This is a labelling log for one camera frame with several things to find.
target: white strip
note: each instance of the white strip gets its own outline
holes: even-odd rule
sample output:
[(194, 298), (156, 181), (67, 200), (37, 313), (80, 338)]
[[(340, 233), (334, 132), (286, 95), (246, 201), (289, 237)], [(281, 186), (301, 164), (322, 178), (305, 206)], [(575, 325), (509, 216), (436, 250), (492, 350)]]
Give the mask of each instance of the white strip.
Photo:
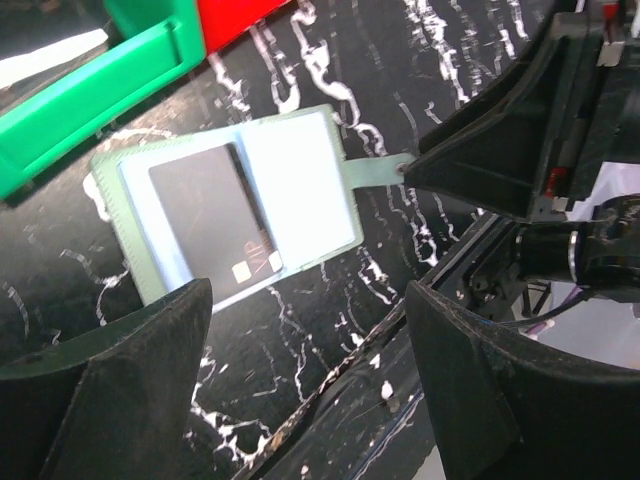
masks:
[(104, 30), (65, 38), (24, 55), (0, 60), (0, 88), (7, 88), (36, 73), (67, 63), (107, 41)]

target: green plastic bin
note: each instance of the green plastic bin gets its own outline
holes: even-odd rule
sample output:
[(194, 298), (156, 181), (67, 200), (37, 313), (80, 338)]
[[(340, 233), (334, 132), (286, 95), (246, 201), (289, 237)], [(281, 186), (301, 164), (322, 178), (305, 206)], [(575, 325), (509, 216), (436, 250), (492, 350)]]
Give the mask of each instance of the green plastic bin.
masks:
[(127, 39), (0, 117), (0, 199), (205, 57), (195, 0), (105, 0)]

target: marble tabletop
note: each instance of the marble tabletop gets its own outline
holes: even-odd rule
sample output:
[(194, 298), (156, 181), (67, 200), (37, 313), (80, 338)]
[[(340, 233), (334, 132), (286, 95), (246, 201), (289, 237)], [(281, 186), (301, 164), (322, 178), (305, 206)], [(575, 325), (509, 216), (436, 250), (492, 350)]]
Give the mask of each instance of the marble tabletop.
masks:
[[(509, 65), (549, 4), (300, 0), (251, 28), (0, 211), (0, 362), (142, 306), (90, 174), (95, 152), (328, 103), (348, 158), (417, 153), (422, 135)], [(407, 283), (479, 214), (402, 186), (356, 197), (361, 246), (213, 316), (184, 436), (184, 478), (246, 477)]]

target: black marble table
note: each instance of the black marble table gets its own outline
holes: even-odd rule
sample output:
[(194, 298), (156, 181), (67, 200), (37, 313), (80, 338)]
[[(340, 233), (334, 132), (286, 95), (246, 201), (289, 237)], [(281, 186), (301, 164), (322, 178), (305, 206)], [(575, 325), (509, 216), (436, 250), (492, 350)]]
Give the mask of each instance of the black marble table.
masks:
[[(0, 362), (142, 306), (89, 171), (95, 152), (329, 103), (348, 158), (416, 153), (422, 135), (509, 65), (549, 3), (285, 6), (114, 120), (0, 211)], [(398, 304), (407, 283), (433, 267), (478, 215), (402, 186), (356, 196), (361, 246), (213, 316), (184, 436), (184, 478), (247, 476), (274, 447), (278, 429)]]

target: black cable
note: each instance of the black cable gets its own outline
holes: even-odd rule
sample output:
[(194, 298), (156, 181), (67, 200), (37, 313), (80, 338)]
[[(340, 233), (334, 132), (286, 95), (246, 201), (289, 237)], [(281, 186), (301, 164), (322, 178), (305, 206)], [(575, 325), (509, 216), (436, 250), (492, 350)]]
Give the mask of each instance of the black cable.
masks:
[(580, 293), (578, 293), (575, 297), (573, 297), (568, 302), (563, 303), (559, 307), (556, 307), (552, 310), (549, 310), (544, 315), (539, 315), (534, 318), (527, 318), (526, 320), (516, 320), (514, 322), (502, 322), (502, 323), (496, 322), (496, 325), (500, 325), (502, 327), (509, 327), (509, 328), (530, 327), (532, 325), (537, 325), (538, 323), (544, 322), (545, 320), (550, 320), (554, 317), (557, 317), (561, 313), (566, 312), (567, 310), (575, 307), (579, 303), (586, 302), (592, 296), (593, 294), (591, 292), (582, 290)]

